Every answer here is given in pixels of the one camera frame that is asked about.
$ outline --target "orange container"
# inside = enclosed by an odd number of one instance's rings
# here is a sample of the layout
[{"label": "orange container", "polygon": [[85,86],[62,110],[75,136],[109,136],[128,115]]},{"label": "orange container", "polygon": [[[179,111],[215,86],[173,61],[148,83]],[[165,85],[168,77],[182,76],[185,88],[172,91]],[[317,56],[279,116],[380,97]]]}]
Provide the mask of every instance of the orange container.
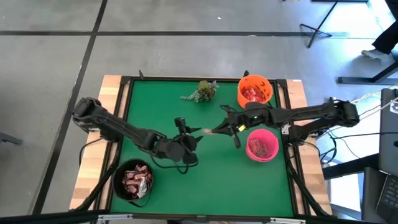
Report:
[{"label": "orange container", "polygon": [[259,75],[248,75],[246,77],[243,77],[238,83],[238,103],[243,109],[246,103],[251,102],[242,94],[242,90],[244,87],[257,88],[261,91],[261,93],[264,94],[265,100],[258,103],[266,104],[272,98],[272,86],[266,78]]}]

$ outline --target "black tripod stand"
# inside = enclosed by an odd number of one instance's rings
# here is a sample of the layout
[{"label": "black tripod stand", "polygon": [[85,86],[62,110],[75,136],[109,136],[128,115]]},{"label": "black tripod stand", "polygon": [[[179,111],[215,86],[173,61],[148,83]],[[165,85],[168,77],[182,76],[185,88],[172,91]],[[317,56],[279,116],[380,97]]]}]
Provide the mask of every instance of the black tripod stand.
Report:
[{"label": "black tripod stand", "polygon": [[329,16],[330,13],[332,12],[332,10],[335,8],[335,6],[337,5],[338,1],[339,1],[339,0],[336,0],[336,2],[333,4],[333,6],[332,6],[331,9],[329,10],[328,14],[325,16],[325,18],[323,18],[321,24],[319,24],[318,28],[314,28],[314,27],[311,27],[311,26],[308,26],[308,25],[305,25],[305,24],[300,24],[300,26],[307,27],[307,28],[311,29],[311,31],[314,30],[314,32],[313,32],[313,34],[312,34],[312,37],[311,37],[311,40],[310,40],[310,43],[309,43],[308,46],[307,46],[308,48],[310,48],[310,47],[312,46],[313,41],[315,40],[315,38],[317,37],[317,35],[318,35],[319,33],[321,33],[321,34],[326,34],[326,37],[331,37],[331,36],[332,36],[331,34],[328,34],[328,33],[325,33],[325,32],[320,31],[319,29],[321,29],[321,26],[322,26],[323,23],[326,21],[326,19],[328,18],[328,16]]}]

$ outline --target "pink bowl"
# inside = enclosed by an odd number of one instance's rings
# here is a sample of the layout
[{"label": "pink bowl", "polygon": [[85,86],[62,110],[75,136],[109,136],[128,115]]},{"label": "pink bowl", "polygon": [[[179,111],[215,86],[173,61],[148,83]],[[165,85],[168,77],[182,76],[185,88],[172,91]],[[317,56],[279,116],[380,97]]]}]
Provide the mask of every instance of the pink bowl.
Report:
[{"label": "pink bowl", "polygon": [[[252,139],[258,139],[261,144],[264,144],[270,156],[267,158],[255,156],[249,147],[249,141]],[[276,154],[278,154],[278,150],[279,141],[276,136],[274,136],[274,134],[272,134],[270,131],[265,129],[257,129],[250,133],[248,141],[246,143],[246,154],[249,156],[250,159],[258,162],[268,162],[272,160],[276,156]]]}]

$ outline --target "green mat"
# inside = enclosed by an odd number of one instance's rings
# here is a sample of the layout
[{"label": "green mat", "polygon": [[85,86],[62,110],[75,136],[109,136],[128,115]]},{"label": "green mat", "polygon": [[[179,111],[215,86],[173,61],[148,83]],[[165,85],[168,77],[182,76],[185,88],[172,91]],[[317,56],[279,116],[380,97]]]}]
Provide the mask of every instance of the green mat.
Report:
[{"label": "green mat", "polygon": [[[154,129],[172,138],[178,134],[174,118],[184,117],[191,128],[214,128],[226,116],[220,105],[240,110],[236,101],[238,83],[219,83],[212,101],[180,100],[180,96],[190,95],[197,84],[135,80],[128,123]],[[275,95],[271,105],[276,106]],[[196,150],[199,165],[190,168],[185,175],[176,169],[157,167],[148,154],[125,138],[120,164],[132,158],[148,162],[155,172],[154,188],[144,208],[137,208],[114,194],[111,212],[292,217],[280,131],[265,126],[258,128],[268,129],[279,138],[279,152],[272,161],[260,163],[247,157],[246,139],[255,130],[252,128],[238,134],[242,144],[240,149],[235,148],[229,136],[205,136]],[[157,162],[163,166],[173,165],[167,159],[157,159]],[[144,197],[137,204],[142,205],[146,200]]]}]

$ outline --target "gray floor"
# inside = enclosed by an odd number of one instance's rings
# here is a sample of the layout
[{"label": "gray floor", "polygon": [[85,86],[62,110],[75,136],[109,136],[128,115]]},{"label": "gray floor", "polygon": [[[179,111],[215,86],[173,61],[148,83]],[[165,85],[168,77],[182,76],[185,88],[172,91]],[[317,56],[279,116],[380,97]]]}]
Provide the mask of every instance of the gray floor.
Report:
[{"label": "gray floor", "polygon": [[[0,30],[92,30],[100,0],[1,1]],[[301,1],[109,1],[100,30],[298,32],[317,26],[330,3]],[[353,100],[384,86],[339,85],[339,76],[371,77],[393,62],[360,56],[382,29],[363,3],[341,3],[324,27],[346,38],[97,37],[80,90],[98,96],[105,74],[301,79],[308,104]],[[88,37],[0,37],[0,131],[24,140],[0,144],[0,216],[28,212],[75,82]],[[71,124],[44,212],[67,211],[86,134]],[[341,150],[340,159],[352,159]]]}]

